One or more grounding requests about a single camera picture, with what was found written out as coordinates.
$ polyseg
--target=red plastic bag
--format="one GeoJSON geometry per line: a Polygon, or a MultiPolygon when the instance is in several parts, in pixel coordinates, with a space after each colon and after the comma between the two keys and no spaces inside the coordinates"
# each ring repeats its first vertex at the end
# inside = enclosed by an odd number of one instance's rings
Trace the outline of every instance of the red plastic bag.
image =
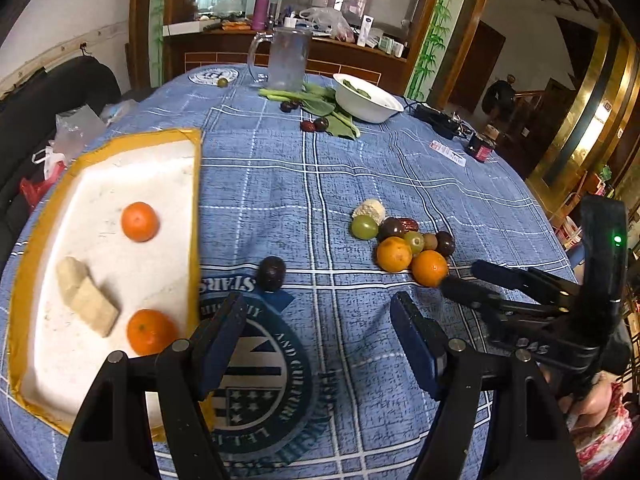
{"type": "Polygon", "coordinates": [[[49,175],[47,180],[43,180],[37,184],[33,184],[31,180],[27,180],[23,178],[20,181],[20,192],[27,199],[27,203],[29,204],[29,210],[33,212],[38,205],[38,202],[42,200],[42,197],[47,193],[47,191],[56,183],[58,177],[65,171],[65,163],[59,160],[56,163],[56,167],[49,175]]]}

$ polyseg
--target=wooden cabinet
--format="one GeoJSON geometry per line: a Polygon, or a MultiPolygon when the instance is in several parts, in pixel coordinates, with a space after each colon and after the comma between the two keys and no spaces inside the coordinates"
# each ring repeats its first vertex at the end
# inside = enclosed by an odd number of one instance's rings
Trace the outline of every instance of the wooden cabinet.
{"type": "MultiPolygon", "coordinates": [[[[169,36],[165,41],[165,79],[172,79],[193,68],[208,64],[246,63],[255,32],[216,30],[199,34],[169,36]]],[[[267,66],[268,43],[258,48],[255,63],[267,66]]],[[[402,72],[406,60],[381,50],[356,44],[314,38],[309,49],[306,71],[331,77],[335,73],[354,75],[393,94],[404,92],[402,72]]]]}

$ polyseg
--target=green grape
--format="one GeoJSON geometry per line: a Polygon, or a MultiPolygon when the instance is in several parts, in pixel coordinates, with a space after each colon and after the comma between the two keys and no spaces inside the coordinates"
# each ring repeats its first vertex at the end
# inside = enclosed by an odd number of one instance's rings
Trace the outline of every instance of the green grape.
{"type": "Polygon", "coordinates": [[[405,233],[402,238],[404,238],[404,241],[409,244],[414,256],[421,253],[424,249],[424,239],[420,233],[409,231],[408,233],[405,233]]]}
{"type": "Polygon", "coordinates": [[[358,215],[351,221],[351,233],[360,240],[371,240],[378,235],[378,224],[369,215],[358,215]]]}

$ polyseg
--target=green vegetable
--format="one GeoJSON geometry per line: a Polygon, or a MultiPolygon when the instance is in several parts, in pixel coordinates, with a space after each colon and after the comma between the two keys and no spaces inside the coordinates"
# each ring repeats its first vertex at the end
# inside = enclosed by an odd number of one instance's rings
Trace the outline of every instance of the green vegetable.
{"type": "Polygon", "coordinates": [[[302,107],[312,115],[326,117],[329,126],[326,131],[334,137],[354,140],[360,136],[360,130],[353,124],[353,118],[335,103],[335,90],[323,88],[313,83],[305,83],[305,92],[287,92],[261,88],[258,95],[270,101],[300,101],[302,107]]]}
{"type": "Polygon", "coordinates": [[[284,97],[282,95],[265,95],[265,97],[269,101],[280,101],[280,102],[288,102],[289,101],[288,97],[284,97]]]}
{"type": "Polygon", "coordinates": [[[366,97],[367,99],[369,99],[371,101],[371,96],[369,94],[367,94],[364,90],[362,90],[360,88],[356,88],[355,86],[353,86],[346,79],[343,80],[342,84],[345,85],[348,89],[353,90],[354,92],[356,92],[356,94],[360,94],[362,97],[366,97]]]}
{"type": "Polygon", "coordinates": [[[318,95],[330,101],[335,101],[335,89],[333,88],[325,88],[315,83],[304,83],[304,87],[308,93],[318,95]]]}
{"type": "Polygon", "coordinates": [[[258,90],[258,95],[267,98],[269,96],[286,97],[287,101],[302,101],[303,99],[323,100],[321,96],[319,96],[318,94],[313,94],[311,92],[287,92],[285,90],[269,90],[268,88],[260,88],[258,90]]]}
{"type": "Polygon", "coordinates": [[[302,107],[312,115],[324,117],[335,110],[335,103],[322,101],[322,99],[300,99],[300,101],[302,107]]]}
{"type": "Polygon", "coordinates": [[[327,115],[327,120],[329,121],[329,126],[326,128],[326,132],[334,137],[343,137],[349,140],[355,140],[355,134],[353,130],[344,124],[338,117],[336,117],[335,112],[331,115],[327,115]]]}
{"type": "Polygon", "coordinates": [[[352,131],[353,135],[355,135],[356,137],[360,136],[360,130],[355,124],[353,124],[353,118],[350,114],[342,110],[342,108],[336,108],[332,115],[340,120],[340,122],[342,122],[345,126],[347,126],[352,131]]]}

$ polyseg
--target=orange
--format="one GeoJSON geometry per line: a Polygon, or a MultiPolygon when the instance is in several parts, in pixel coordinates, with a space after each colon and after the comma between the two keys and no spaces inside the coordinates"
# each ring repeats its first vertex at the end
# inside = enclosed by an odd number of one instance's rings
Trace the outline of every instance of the orange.
{"type": "Polygon", "coordinates": [[[174,322],[162,312],[143,308],[127,325],[127,339],[138,355],[158,354],[178,339],[174,322]]]}
{"type": "Polygon", "coordinates": [[[386,272],[401,272],[411,265],[413,254],[409,244],[397,236],[391,236],[382,242],[376,250],[378,265],[386,272]]]}
{"type": "Polygon", "coordinates": [[[442,254],[423,251],[411,263],[411,272],[416,282],[424,286],[439,286],[449,273],[449,266],[442,254]]]}
{"type": "Polygon", "coordinates": [[[151,240],[160,228],[158,215],[144,202],[134,202],[126,206],[122,211],[120,224],[125,236],[134,242],[151,240]]]}

